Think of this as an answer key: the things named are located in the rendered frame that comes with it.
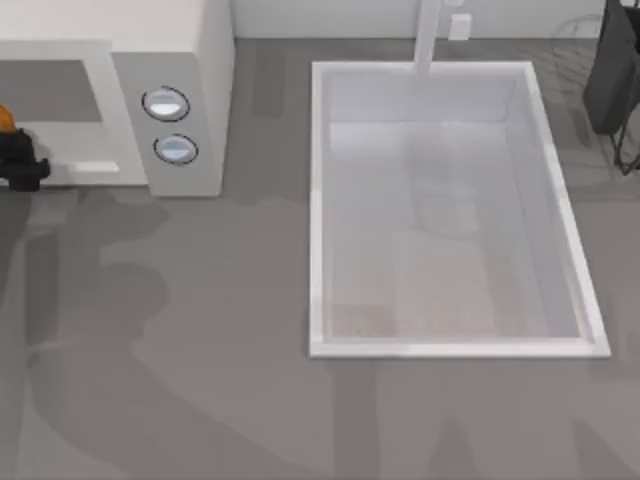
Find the pale microwave door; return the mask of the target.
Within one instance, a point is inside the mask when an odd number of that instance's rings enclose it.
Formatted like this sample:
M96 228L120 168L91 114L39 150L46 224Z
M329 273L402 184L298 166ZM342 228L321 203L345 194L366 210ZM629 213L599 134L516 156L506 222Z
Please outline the pale microwave door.
M129 111L103 40L0 40L0 104L48 158L48 186L143 185ZM116 162L118 174L74 174L65 163Z

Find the small round microwave knob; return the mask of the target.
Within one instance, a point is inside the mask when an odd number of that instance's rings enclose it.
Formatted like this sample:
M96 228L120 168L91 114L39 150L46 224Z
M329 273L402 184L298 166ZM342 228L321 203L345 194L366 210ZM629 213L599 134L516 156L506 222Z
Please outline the small round microwave knob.
M153 143L156 156L171 165L188 165L199 154L198 145L188 136L172 134L158 138Z

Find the large round microwave knob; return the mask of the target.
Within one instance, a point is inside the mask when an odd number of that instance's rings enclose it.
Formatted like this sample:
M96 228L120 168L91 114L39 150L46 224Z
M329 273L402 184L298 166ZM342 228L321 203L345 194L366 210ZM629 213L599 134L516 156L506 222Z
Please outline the large round microwave knob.
M161 122L181 121L191 110L187 96L169 86L145 92L141 105L151 118Z

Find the pale microwave oven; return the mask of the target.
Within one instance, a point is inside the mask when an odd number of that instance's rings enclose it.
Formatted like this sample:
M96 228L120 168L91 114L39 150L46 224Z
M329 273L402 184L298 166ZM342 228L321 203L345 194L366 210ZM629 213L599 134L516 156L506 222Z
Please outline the pale microwave oven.
M157 197L215 197L222 188L234 78L229 0L0 0L0 40L103 40L111 54L142 161ZM178 89L191 110L178 122L151 118L142 95ZM198 157L171 165L156 139L181 134Z

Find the tall white tap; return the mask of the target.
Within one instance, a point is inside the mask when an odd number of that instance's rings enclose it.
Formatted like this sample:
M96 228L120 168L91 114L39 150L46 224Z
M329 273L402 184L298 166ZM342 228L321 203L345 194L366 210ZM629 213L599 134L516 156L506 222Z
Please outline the tall white tap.
M420 0L413 64L417 75L429 73L433 59L443 0Z

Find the white sink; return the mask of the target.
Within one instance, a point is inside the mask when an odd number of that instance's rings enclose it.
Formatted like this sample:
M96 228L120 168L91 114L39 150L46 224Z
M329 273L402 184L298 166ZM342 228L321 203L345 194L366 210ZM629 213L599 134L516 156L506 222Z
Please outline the white sink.
M316 61L313 358L608 358L529 61Z

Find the white wall socket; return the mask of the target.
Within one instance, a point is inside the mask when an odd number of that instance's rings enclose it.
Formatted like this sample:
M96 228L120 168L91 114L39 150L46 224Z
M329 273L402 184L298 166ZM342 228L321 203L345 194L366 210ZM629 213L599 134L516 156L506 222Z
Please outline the white wall socket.
M471 37L473 17L468 13L451 16L448 39L450 41L466 41Z

